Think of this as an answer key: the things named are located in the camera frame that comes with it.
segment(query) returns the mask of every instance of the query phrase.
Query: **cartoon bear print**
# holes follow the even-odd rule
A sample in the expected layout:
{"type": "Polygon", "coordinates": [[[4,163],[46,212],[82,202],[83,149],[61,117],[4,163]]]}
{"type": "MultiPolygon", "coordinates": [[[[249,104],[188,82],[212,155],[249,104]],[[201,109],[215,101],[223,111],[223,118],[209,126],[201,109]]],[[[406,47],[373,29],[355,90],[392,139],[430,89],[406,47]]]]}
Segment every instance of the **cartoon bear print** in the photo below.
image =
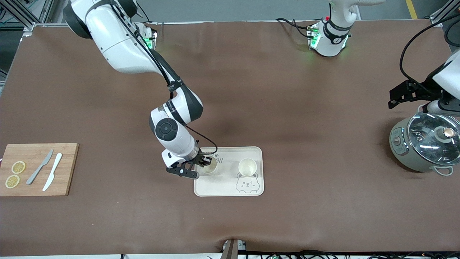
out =
{"type": "Polygon", "coordinates": [[[257,181],[257,174],[253,174],[250,177],[244,177],[238,173],[236,177],[238,178],[238,182],[236,182],[236,190],[239,193],[256,193],[259,190],[260,184],[257,181]]]}

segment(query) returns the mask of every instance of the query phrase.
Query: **white plastic knife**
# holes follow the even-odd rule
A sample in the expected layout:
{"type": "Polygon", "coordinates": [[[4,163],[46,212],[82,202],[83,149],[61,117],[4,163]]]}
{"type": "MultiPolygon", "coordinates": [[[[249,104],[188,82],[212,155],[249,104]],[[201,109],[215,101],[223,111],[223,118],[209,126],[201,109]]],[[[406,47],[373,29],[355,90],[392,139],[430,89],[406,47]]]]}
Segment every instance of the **white plastic knife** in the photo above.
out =
{"type": "Polygon", "coordinates": [[[50,176],[48,176],[48,180],[46,181],[45,186],[43,187],[42,191],[46,191],[46,189],[48,189],[48,187],[50,187],[51,183],[53,182],[54,171],[56,170],[56,167],[58,166],[59,161],[61,161],[61,158],[62,158],[62,153],[58,153],[56,155],[56,159],[54,159],[54,164],[53,164],[53,168],[51,169],[50,176]]]}

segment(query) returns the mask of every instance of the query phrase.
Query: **paper cup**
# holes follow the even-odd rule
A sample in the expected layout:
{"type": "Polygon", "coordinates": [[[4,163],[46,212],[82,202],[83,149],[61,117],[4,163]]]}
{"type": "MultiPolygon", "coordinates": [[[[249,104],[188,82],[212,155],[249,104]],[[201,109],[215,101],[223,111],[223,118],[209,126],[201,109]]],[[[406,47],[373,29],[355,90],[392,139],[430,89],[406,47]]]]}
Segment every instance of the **paper cup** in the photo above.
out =
{"type": "Polygon", "coordinates": [[[217,168],[217,161],[214,157],[211,157],[211,164],[208,166],[203,167],[203,173],[211,175],[216,171],[217,168]]]}
{"type": "Polygon", "coordinates": [[[250,158],[245,158],[240,161],[238,165],[238,170],[240,171],[240,174],[242,176],[250,177],[256,173],[256,170],[257,170],[256,161],[250,158]]]}

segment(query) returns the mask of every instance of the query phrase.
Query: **rice cooker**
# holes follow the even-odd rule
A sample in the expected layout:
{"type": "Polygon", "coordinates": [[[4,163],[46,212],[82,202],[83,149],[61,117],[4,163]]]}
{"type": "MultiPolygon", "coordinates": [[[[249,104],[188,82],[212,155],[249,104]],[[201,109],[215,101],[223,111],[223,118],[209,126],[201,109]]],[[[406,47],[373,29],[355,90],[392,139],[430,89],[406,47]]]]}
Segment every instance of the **rice cooker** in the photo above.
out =
{"type": "Polygon", "coordinates": [[[460,163],[460,125],[451,116],[419,112],[397,123],[390,133],[390,147],[396,158],[419,172],[452,175],[460,163]]]}

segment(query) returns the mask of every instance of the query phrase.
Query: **lemon slice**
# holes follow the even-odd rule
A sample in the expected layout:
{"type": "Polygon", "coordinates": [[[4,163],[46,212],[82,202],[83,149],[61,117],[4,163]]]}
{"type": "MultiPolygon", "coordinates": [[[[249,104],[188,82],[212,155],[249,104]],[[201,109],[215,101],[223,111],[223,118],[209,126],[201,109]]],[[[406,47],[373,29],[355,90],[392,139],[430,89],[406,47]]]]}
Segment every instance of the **lemon slice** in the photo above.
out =
{"type": "Polygon", "coordinates": [[[26,169],[26,163],[24,163],[22,161],[18,161],[16,163],[14,163],[13,166],[11,167],[11,172],[13,172],[13,174],[20,174],[25,169],[26,169]]]}
{"type": "Polygon", "coordinates": [[[5,186],[6,186],[8,189],[14,188],[14,187],[16,187],[16,186],[19,184],[19,180],[20,180],[20,179],[21,179],[21,178],[19,178],[19,176],[17,176],[17,175],[9,176],[9,177],[6,179],[5,186]]]}

